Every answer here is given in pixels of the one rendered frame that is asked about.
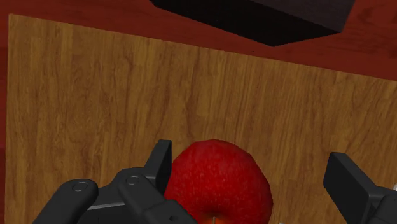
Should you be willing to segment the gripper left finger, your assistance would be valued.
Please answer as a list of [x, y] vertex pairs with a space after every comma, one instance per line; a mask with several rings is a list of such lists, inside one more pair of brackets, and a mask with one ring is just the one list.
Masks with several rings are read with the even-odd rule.
[[198, 224], [164, 197], [172, 142], [159, 140], [144, 167], [120, 170], [110, 184], [72, 179], [59, 186], [32, 224]]

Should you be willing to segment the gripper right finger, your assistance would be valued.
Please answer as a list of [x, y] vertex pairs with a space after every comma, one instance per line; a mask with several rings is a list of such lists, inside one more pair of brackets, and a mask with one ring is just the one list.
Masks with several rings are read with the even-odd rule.
[[377, 186], [347, 154], [330, 153], [323, 185], [347, 224], [397, 224], [397, 184]]

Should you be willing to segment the red apple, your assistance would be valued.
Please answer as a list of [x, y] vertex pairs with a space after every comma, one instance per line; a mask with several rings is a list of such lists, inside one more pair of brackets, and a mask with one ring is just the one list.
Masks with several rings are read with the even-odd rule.
[[198, 224], [268, 224], [273, 208], [269, 182], [254, 158], [217, 139], [194, 142], [175, 158], [165, 197]]

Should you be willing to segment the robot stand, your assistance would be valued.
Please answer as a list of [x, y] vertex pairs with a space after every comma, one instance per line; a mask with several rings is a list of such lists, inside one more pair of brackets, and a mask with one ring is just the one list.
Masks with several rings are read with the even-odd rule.
[[280, 46], [341, 33], [356, 0], [150, 0], [238, 36]]

